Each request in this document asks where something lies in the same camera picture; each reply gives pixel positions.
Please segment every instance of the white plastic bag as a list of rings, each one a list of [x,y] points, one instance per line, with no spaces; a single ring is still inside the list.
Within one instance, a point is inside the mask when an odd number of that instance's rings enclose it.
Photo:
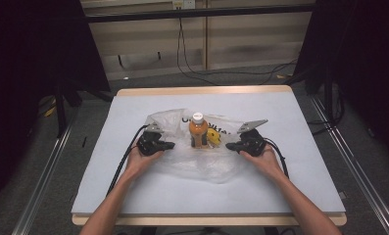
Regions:
[[[186,109],[169,110],[147,117],[145,124],[154,121],[164,131],[161,140],[175,143],[174,148],[166,151],[157,161],[157,166],[166,173],[223,183],[236,174],[245,162],[236,152],[225,147],[226,143],[240,140],[237,130],[243,121],[204,114],[204,120],[209,123],[209,134],[219,134],[219,145],[212,145],[212,142],[216,142],[216,139],[212,139],[209,149],[194,149],[188,129],[194,113]]]

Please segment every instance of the forearm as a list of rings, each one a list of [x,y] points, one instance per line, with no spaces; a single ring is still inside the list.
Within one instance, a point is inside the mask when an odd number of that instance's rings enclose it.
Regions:
[[[304,234],[341,234],[334,223],[289,179],[282,175],[274,182],[288,202]]]
[[[90,216],[80,234],[112,234],[116,218],[121,210],[126,192],[133,181],[133,176],[124,173],[111,193]]]

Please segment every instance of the gray carpet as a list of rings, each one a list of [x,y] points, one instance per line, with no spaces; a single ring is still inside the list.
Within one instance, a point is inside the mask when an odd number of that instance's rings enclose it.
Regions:
[[[272,69],[273,67],[267,66],[229,71],[263,72]],[[290,67],[281,73],[292,73],[292,71],[293,67]],[[265,81],[267,75],[213,74],[201,77],[218,85],[256,85]],[[272,78],[267,84],[281,82],[283,82],[282,79]],[[112,81],[111,94],[115,94],[122,88],[203,85],[211,84],[178,73]],[[305,94],[303,84],[293,85],[293,90],[306,119],[319,119],[310,97]],[[78,109],[69,141],[58,161],[29,234],[76,234],[79,231],[79,227],[73,225],[71,221],[70,211],[81,176],[85,171],[110,108],[109,103],[97,100],[89,94],[81,93],[81,96],[84,99],[83,104]],[[68,112],[69,116],[72,109],[68,108]],[[368,135],[367,126],[349,105],[346,105],[346,114],[338,126],[374,187],[389,206],[389,154],[386,147],[379,139],[371,138]],[[54,147],[57,128],[57,120],[54,115],[40,117],[37,120],[28,151],[11,182],[0,194],[0,234],[10,234],[13,231]],[[320,128],[321,126],[311,126],[312,131]],[[385,234],[385,230],[365,199],[352,173],[348,170],[328,132],[316,135],[315,140],[338,192],[345,191],[348,195],[348,198],[343,200],[348,222],[341,227],[341,230],[345,234]],[[117,232],[124,231],[127,234],[138,234],[139,230],[139,227],[117,228]]]

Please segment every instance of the bottle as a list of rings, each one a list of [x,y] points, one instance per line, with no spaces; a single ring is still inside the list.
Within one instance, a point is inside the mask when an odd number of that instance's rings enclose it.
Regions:
[[[191,133],[191,146],[196,149],[207,149],[207,130],[209,124],[204,120],[203,114],[195,113],[189,125]]]

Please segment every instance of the cable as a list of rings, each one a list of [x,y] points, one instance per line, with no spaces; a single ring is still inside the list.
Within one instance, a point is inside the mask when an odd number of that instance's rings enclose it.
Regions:
[[[111,186],[109,187],[109,190],[108,190],[108,193],[106,194],[106,196],[109,195],[109,193],[112,191],[112,189],[114,189],[115,187],[115,184],[116,184],[116,181],[118,180],[118,177],[119,177],[119,174],[121,173],[121,170],[122,170],[122,167],[123,167],[123,164],[124,164],[124,161],[126,160],[127,156],[129,155],[130,151],[134,148],[132,148],[132,144],[135,142],[135,139],[136,137],[138,137],[139,135],[139,132],[141,132],[142,129],[146,128],[148,125],[142,125],[138,131],[136,132],[135,136],[133,137],[132,141],[130,141],[130,144],[129,146],[127,147],[126,149],[126,152],[124,152],[124,155],[122,157],[122,160],[121,162],[119,163],[118,165],[118,169],[117,171],[115,172],[115,176],[114,178],[112,179],[112,182],[111,182]]]
[[[289,173],[288,173],[288,168],[286,167],[285,158],[284,158],[284,157],[282,156],[282,154],[280,153],[279,148],[277,147],[277,145],[276,145],[271,139],[268,139],[268,138],[265,138],[265,137],[264,137],[264,140],[267,141],[267,143],[268,143],[268,144],[276,151],[276,153],[279,155],[280,162],[282,163],[283,173],[286,175],[286,177],[289,178]]]
[[[341,91],[338,92],[338,97],[337,97],[337,101],[336,101],[336,107],[337,107],[337,110],[335,112],[335,115],[337,115],[338,117],[335,117],[333,120],[327,120],[327,121],[324,121],[324,120],[312,120],[312,121],[308,121],[307,122],[307,124],[328,124],[329,125],[326,128],[323,128],[321,130],[313,132],[313,136],[321,134],[322,132],[327,131],[327,130],[332,130],[334,127],[336,127],[338,125],[338,123],[343,118],[343,116],[345,114],[345,106],[344,106],[344,99],[342,97],[342,92]]]
[[[286,67],[288,66],[291,66],[291,65],[295,65],[296,61],[298,59],[295,59],[287,64],[282,64],[282,65],[279,65],[279,66],[276,66],[272,71],[266,71],[266,72],[250,72],[250,71],[211,71],[211,72],[197,72],[197,71],[194,71],[193,69],[191,69],[190,65],[188,64],[188,60],[187,60],[187,54],[186,54],[186,47],[185,47],[185,37],[184,37],[184,30],[182,28],[182,20],[179,19],[179,34],[178,34],[178,48],[177,48],[177,52],[176,52],[176,64],[178,66],[178,69],[182,72],[182,74],[184,74],[185,76],[189,77],[189,78],[193,78],[193,79],[199,79],[199,80],[202,80],[202,81],[206,81],[212,85],[216,85],[216,86],[219,86],[218,84],[215,84],[209,80],[206,80],[206,79],[203,79],[203,78],[200,78],[200,77],[195,77],[195,76],[190,76],[188,74],[186,74],[180,67],[179,65],[179,48],[180,48],[180,44],[179,44],[179,41],[182,37],[182,46],[183,46],[183,52],[184,52],[184,61],[185,61],[185,64],[187,65],[188,69],[193,72],[194,74],[197,74],[197,75],[213,75],[213,74],[250,74],[250,75],[266,75],[266,74],[270,74],[269,78],[267,80],[265,80],[264,82],[260,83],[259,85],[263,85],[265,83],[267,83],[274,72],[277,72],[277,71],[281,71],[283,69],[285,69]]]
[[[181,69],[181,66],[179,65],[179,41],[180,41],[180,38],[181,38],[181,35],[182,35],[182,42],[183,42],[183,48],[184,48],[184,57],[185,57],[185,63],[187,63],[187,59],[186,59],[186,53],[185,53],[185,39],[184,39],[184,32],[182,30],[182,23],[181,23],[181,19],[179,19],[179,33],[178,33],[178,47],[176,49],[176,65],[178,66],[178,69],[181,71],[182,74],[184,74],[186,77],[188,78],[192,78],[192,79],[196,79],[196,80],[202,80],[202,81],[205,81],[209,84],[212,84],[214,86],[219,86],[218,84],[214,83],[214,82],[211,82],[209,80],[206,80],[206,79],[203,79],[203,78],[200,78],[200,77],[195,77],[195,76],[190,76],[188,75],[187,73],[185,73],[182,69]]]

